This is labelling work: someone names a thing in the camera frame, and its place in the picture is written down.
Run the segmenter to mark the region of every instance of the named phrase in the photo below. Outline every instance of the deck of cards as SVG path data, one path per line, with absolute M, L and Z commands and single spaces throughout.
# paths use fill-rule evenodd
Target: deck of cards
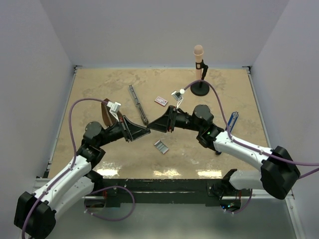
M 159 97 L 159 96 L 155 99 L 155 102 L 160 104 L 163 107 L 166 106 L 166 104 L 168 103 L 167 100 L 165 100 L 165 99 L 163 99 L 162 97 Z

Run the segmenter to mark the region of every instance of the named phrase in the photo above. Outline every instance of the white wall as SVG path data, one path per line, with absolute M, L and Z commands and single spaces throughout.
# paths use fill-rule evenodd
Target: white wall
M 71 61 L 86 66 L 252 65 L 288 0 L 41 0 Z
M 0 234 L 15 239 L 17 199 L 43 174 L 72 65 L 39 0 L 0 2 Z
M 290 0 L 252 68 L 272 147 L 319 163 L 319 1 Z M 301 173 L 309 167 L 299 167 Z M 319 173 L 293 188 L 307 238 L 319 235 Z

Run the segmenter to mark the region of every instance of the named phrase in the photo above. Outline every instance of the wooden tabletop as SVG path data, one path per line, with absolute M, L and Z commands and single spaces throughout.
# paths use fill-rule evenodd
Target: wooden tabletop
M 232 133 L 246 141 L 267 146 L 260 116 L 246 70 L 209 69 L 205 78 L 217 90 L 227 120 L 234 111 L 239 118 Z M 195 80 L 194 69 L 79 69 L 76 73 L 67 106 L 49 178 L 54 177 L 71 159 L 73 149 L 68 129 L 68 112 L 78 99 L 108 98 L 122 104 L 121 113 L 137 124 L 143 125 L 137 108 L 129 94 L 132 84 L 149 121 L 164 114 L 169 105 L 176 105 L 171 96 Z M 162 107 L 154 102 L 157 96 L 168 100 Z M 196 105 L 208 105 L 214 115 L 214 123 L 225 127 L 220 108 L 212 91 L 197 97 L 187 90 L 180 108 L 192 113 Z M 92 121 L 102 125 L 101 105 L 98 102 L 80 102 L 73 110 L 72 126 L 77 148 L 80 146 L 85 126 Z M 220 156 L 203 148 L 196 140 L 197 133 L 176 128 L 173 133 L 152 130 L 134 142 L 124 139 L 103 146 L 104 158 L 94 170 L 105 178 L 220 178 L 230 169 L 254 170 L 253 167 L 226 153 Z M 160 153 L 154 143 L 161 140 L 168 148 Z

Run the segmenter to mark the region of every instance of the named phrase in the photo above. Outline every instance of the microphone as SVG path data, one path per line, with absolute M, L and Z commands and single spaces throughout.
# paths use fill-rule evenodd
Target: microphone
M 208 66 L 204 64 L 203 55 L 204 49 L 201 45 L 196 45 L 194 47 L 194 55 L 195 55 L 195 80 L 204 80 Z M 203 84 L 202 82 L 196 82 L 190 87 L 192 93 L 196 96 L 206 96 L 209 92 L 209 86 L 207 84 Z

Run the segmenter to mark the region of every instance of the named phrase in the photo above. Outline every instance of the blue tool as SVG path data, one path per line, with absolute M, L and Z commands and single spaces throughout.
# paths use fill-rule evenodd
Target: blue tool
M 238 117 L 239 117 L 239 114 L 238 114 L 237 111 L 235 111 L 235 112 L 233 112 L 233 113 L 231 114 L 231 116 L 230 116 L 230 118 L 229 118 L 229 121 L 228 121 L 228 127 L 229 127 L 230 132 L 233 130 L 234 125 L 235 125 L 235 123 L 236 123 Z M 221 155 L 221 152 L 216 151 L 215 154 L 216 154 L 216 155 Z

